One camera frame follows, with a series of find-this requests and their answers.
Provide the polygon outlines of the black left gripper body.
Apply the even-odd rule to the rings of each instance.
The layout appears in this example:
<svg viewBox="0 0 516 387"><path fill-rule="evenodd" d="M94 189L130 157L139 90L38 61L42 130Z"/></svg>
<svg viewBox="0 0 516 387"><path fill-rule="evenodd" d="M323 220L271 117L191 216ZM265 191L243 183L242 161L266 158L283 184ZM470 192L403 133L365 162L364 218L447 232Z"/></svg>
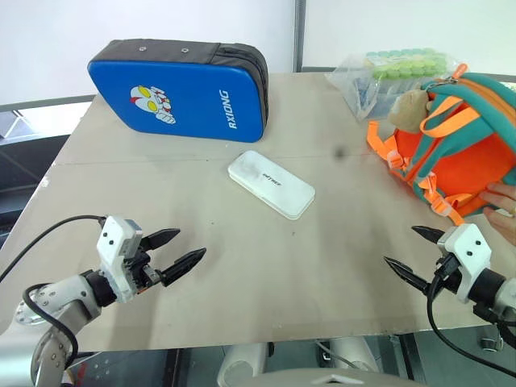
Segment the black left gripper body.
<svg viewBox="0 0 516 387"><path fill-rule="evenodd" d="M157 238L143 238L138 245L131 246L123 259L129 284L134 285L137 293L142 293L161 282L160 271L150 266L151 257L148 255L148 251L155 250L162 245Z"/></svg>

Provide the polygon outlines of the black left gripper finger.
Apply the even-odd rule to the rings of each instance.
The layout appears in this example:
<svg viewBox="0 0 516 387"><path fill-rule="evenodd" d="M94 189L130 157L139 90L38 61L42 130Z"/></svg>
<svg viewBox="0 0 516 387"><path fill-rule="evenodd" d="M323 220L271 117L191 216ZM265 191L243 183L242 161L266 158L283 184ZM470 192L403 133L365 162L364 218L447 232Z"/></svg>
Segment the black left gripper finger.
<svg viewBox="0 0 516 387"><path fill-rule="evenodd" d="M163 286L170 286L173 282L182 278L201 261L205 254L206 248L199 248L184 254L181 258L177 259L172 266L160 271L161 284Z"/></svg>
<svg viewBox="0 0 516 387"><path fill-rule="evenodd" d="M140 248L143 251L156 250L176 237L181 232L177 228L165 228L158 230L140 240Z"/></svg>

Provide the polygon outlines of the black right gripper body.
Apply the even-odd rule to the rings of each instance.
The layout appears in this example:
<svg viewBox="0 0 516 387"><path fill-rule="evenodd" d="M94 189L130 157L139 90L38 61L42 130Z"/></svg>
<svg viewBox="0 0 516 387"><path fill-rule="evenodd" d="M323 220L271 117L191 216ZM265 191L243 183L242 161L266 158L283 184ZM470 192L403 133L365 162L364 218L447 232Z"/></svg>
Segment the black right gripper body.
<svg viewBox="0 0 516 387"><path fill-rule="evenodd" d="M456 294L462 281L460 262L453 253L448 253L442 256L437 264L434 278L427 290L427 297L436 298L443 289Z"/></svg>

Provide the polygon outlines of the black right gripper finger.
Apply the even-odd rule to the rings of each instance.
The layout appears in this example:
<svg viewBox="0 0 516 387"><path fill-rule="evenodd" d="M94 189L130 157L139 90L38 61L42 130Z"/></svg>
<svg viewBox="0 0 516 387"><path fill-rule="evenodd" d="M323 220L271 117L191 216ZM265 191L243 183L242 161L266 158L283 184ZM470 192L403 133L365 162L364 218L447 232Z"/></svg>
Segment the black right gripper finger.
<svg viewBox="0 0 516 387"><path fill-rule="evenodd" d="M437 244L445 234L444 231L427 226L412 226L411 229L433 244Z"/></svg>
<svg viewBox="0 0 516 387"><path fill-rule="evenodd" d="M413 270L402 262L384 257L385 263L407 284L411 285L421 293L428 293L430 283L416 275Z"/></svg>

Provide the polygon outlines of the person's bare hand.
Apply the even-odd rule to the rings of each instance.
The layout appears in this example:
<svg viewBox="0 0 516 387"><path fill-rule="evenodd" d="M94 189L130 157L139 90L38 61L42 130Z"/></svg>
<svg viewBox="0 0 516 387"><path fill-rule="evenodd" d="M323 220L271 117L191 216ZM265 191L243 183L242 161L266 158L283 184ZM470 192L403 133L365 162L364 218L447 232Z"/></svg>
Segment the person's bare hand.
<svg viewBox="0 0 516 387"><path fill-rule="evenodd" d="M483 209L489 224L507 242L515 245L515 186L491 183L480 197L489 204Z"/></svg>

